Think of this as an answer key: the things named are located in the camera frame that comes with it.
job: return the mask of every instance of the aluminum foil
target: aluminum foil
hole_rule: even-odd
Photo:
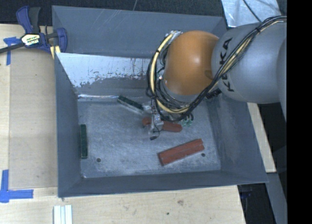
[[[227,25],[237,27],[258,22],[256,17],[250,12],[243,0],[221,0]],[[265,20],[272,16],[281,15],[276,0],[245,0],[254,13]]]

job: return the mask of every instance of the clamp label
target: clamp label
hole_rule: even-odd
[[[21,38],[21,41],[26,46],[40,44],[40,35],[25,35]]]

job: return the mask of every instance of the clamp handle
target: clamp handle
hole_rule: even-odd
[[[38,26],[40,10],[40,7],[30,8],[29,6],[23,6],[16,12],[19,25],[23,27],[26,34],[40,33],[40,28]]]

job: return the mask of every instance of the yellow cable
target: yellow cable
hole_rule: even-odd
[[[169,34],[165,39],[164,41],[161,43],[161,45],[158,47],[156,53],[154,54],[154,57],[153,57],[153,61],[152,61],[152,64],[151,64],[151,67],[150,67],[150,85],[151,85],[151,90],[152,90],[152,93],[155,94],[155,85],[154,85],[154,73],[155,73],[155,66],[156,66],[156,62],[157,62],[157,58],[158,58],[158,55],[159,53],[161,52],[161,50],[163,49],[163,47],[167,44],[167,42],[172,38],[173,36],[173,33],[172,34]],[[163,109],[165,110],[166,112],[169,112],[169,113],[184,113],[186,112],[189,107],[185,107],[185,108],[182,108],[182,109],[179,109],[179,110],[171,110],[169,109],[168,107],[164,106],[158,99],[157,99],[157,104]]]

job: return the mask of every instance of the green bar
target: green bar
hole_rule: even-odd
[[[81,159],[88,158],[88,139],[87,139],[87,126],[80,125],[80,157]]]

